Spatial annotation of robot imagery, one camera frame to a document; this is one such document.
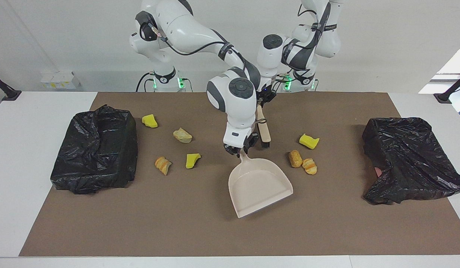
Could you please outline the striped croissant piece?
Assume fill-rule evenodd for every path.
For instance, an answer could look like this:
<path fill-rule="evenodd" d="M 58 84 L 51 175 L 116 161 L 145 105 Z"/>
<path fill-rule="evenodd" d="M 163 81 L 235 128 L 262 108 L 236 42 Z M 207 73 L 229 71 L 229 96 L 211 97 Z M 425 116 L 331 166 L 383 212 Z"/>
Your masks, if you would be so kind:
<path fill-rule="evenodd" d="M 304 159 L 302 166 L 305 172 L 309 175 L 315 175 L 318 171 L 318 167 L 312 158 Z"/>
<path fill-rule="evenodd" d="M 154 165 L 160 172 L 162 172 L 164 175 L 167 175 L 172 162 L 166 159 L 164 156 L 161 156 L 155 160 Z"/>

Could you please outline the beige plastic dustpan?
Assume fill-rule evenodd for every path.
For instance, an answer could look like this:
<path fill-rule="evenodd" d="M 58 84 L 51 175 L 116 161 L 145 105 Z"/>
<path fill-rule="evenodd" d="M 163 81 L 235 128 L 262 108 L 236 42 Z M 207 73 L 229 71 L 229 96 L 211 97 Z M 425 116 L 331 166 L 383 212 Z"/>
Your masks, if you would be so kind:
<path fill-rule="evenodd" d="M 238 218 L 264 209 L 294 193 L 282 169 L 270 160 L 240 153 L 240 163 L 231 171 L 228 189 Z"/>

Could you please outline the brown waffle bread roll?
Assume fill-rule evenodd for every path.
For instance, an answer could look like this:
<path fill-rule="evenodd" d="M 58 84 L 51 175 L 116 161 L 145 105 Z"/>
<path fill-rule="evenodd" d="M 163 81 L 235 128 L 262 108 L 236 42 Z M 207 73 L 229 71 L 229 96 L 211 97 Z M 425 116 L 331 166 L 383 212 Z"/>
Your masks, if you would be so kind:
<path fill-rule="evenodd" d="M 290 151 L 288 153 L 288 159 L 292 168 L 299 168 L 303 163 L 303 159 L 297 150 Z"/>

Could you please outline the brown table mat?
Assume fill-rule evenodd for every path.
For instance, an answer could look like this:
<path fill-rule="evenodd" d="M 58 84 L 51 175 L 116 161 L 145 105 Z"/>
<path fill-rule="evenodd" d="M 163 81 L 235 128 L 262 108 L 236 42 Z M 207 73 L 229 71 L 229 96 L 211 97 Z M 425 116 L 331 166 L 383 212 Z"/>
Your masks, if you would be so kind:
<path fill-rule="evenodd" d="M 91 106 L 124 109 L 136 118 L 136 178 L 126 188 L 75 195 L 52 188 L 21 256 L 457 255 L 460 219 L 448 199 L 370 205 L 376 180 L 363 152 L 370 118 L 398 117 L 386 93 L 286 93 L 264 107 L 272 137 L 250 157 L 275 162 L 293 195 L 238 218 L 228 176 L 239 163 L 222 146 L 225 114 L 205 93 L 98 93 Z M 141 119 L 154 114 L 157 128 Z M 182 128 L 188 144 L 173 137 Z M 303 134 L 320 138 L 315 149 Z M 299 151 L 318 167 L 292 168 Z M 201 154 L 186 169 L 187 154 Z M 164 175 L 154 165 L 172 162 Z"/>

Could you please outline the black stand foot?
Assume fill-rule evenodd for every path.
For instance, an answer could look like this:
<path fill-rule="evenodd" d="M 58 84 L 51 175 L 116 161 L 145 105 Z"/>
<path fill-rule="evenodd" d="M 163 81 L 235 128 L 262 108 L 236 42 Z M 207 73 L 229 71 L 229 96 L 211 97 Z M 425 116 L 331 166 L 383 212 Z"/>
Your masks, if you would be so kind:
<path fill-rule="evenodd" d="M 449 98 L 451 94 L 457 92 L 458 90 L 460 90 L 460 79 L 453 83 L 453 85 L 444 93 L 435 93 L 434 97 L 439 103 L 451 105 L 451 101 L 449 100 Z"/>
<path fill-rule="evenodd" d="M 0 80 L 0 89 L 5 93 L 5 97 L 2 98 L 2 101 L 14 101 L 16 100 L 20 94 L 22 93 L 21 90 L 15 90 L 7 83 L 4 83 Z"/>

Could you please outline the black bag bin, pink spot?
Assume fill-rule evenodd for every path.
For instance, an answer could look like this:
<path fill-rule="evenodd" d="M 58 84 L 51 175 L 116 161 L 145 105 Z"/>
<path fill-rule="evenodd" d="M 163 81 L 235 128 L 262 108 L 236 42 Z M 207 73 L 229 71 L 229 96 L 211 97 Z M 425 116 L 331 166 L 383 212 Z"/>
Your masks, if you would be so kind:
<path fill-rule="evenodd" d="M 364 154 L 380 176 L 363 195 L 372 205 L 437 200 L 460 193 L 460 174 L 422 118 L 371 118 Z"/>

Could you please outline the black bag lined bin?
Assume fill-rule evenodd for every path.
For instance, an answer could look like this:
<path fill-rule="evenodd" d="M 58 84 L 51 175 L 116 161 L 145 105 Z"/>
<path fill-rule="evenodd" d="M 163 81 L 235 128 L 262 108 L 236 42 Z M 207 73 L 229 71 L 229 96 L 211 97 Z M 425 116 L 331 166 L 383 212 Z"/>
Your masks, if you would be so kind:
<path fill-rule="evenodd" d="M 136 121 L 128 110 L 103 105 L 70 121 L 50 180 L 57 190 L 93 194 L 122 188 L 136 176 Z"/>

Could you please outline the pale bread chunk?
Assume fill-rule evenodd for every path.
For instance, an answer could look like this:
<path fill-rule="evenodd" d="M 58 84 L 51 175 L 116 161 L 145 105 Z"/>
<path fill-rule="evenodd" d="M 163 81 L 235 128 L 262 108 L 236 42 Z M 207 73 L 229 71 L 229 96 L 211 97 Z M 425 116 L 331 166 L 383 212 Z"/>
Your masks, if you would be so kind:
<path fill-rule="evenodd" d="M 188 144 L 192 141 L 193 137 L 186 130 L 179 128 L 172 133 L 173 137 L 183 144 Z"/>

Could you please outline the beige hand brush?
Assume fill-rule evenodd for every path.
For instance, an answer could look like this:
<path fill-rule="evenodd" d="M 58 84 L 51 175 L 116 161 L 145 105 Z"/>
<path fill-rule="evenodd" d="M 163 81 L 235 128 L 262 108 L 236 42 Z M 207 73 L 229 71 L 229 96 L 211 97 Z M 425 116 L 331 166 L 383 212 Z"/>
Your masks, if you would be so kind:
<path fill-rule="evenodd" d="M 256 109 L 256 117 L 257 117 L 257 127 L 259 130 L 259 139 L 261 140 L 261 146 L 263 148 L 269 148 L 270 142 L 271 142 L 271 136 L 270 136 L 269 128 L 267 125 L 267 120 L 263 114 L 263 110 Z"/>

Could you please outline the yellow sponge wedge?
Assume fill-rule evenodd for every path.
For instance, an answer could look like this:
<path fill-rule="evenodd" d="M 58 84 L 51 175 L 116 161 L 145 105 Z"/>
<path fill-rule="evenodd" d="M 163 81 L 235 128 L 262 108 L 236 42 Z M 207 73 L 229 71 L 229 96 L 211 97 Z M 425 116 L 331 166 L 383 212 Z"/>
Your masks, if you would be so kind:
<path fill-rule="evenodd" d="M 196 162 L 201 158 L 201 154 L 195 153 L 195 154 L 187 154 L 187 159 L 186 159 L 186 164 L 185 167 L 186 169 L 192 169 L 194 168 Z"/>

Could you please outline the white power outlet box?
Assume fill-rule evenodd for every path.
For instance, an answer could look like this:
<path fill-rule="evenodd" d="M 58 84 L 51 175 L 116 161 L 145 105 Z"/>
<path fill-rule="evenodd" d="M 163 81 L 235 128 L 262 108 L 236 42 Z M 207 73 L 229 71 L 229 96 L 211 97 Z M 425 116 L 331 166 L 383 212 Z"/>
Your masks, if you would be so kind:
<path fill-rule="evenodd" d="M 75 90 L 80 86 L 79 79 L 73 71 L 59 71 L 56 73 L 44 73 L 41 85 L 46 89 Z"/>

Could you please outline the white striped board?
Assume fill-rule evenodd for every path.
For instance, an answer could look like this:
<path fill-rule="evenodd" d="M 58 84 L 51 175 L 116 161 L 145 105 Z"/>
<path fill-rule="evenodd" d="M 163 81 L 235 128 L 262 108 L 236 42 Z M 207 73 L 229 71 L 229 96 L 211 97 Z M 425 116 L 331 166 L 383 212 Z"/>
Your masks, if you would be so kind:
<path fill-rule="evenodd" d="M 460 49 L 419 91 L 419 94 L 444 93 L 460 79 Z"/>

